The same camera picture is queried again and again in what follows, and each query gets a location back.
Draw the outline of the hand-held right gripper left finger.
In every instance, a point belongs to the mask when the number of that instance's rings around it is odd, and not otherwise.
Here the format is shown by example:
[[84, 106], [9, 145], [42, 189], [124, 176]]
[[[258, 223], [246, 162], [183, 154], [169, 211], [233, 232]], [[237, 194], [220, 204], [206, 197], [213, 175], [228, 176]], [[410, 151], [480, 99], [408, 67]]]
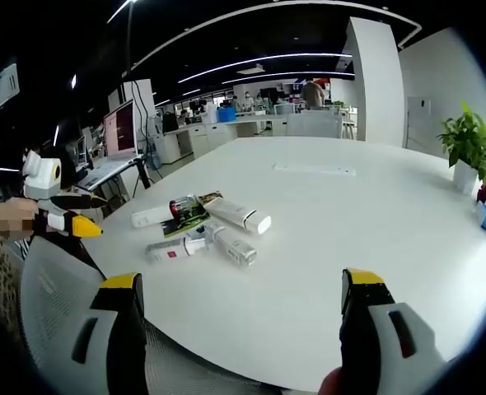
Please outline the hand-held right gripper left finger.
[[55, 390], [146, 394], [146, 346], [142, 275], [110, 277], [55, 341]]

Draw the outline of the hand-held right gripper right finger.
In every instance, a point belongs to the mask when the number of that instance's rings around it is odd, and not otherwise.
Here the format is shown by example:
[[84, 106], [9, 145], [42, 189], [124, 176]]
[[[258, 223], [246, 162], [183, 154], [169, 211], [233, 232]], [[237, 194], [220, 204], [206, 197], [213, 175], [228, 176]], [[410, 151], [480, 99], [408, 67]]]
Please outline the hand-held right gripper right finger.
[[442, 372], [434, 331], [374, 272], [343, 270], [341, 314], [343, 394], [423, 394]]

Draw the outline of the person's right hand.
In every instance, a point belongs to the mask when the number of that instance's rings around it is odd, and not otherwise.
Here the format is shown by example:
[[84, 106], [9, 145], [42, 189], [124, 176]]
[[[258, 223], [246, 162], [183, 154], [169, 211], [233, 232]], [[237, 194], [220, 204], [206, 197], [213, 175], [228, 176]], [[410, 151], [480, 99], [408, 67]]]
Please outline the person's right hand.
[[330, 371], [323, 379], [319, 395], [346, 395], [349, 394], [348, 371], [338, 367]]

